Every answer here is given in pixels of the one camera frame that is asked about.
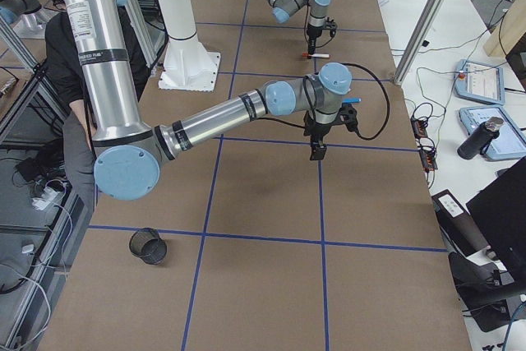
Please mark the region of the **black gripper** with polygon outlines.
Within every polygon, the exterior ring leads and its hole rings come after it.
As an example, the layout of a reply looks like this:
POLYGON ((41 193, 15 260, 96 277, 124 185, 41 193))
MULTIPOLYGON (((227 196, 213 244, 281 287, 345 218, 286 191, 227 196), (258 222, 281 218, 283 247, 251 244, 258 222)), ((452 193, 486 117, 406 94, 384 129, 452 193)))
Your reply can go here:
POLYGON ((311 24, 307 25, 307 53, 314 54, 316 52, 316 40, 321 37, 324 30, 324 26, 314 26, 311 24))
POLYGON ((333 126, 339 122, 336 113, 325 114, 317 111, 306 111, 303 117, 303 135, 310 139, 311 154, 310 161, 322 161, 326 154, 326 144, 324 137, 330 132, 333 126))

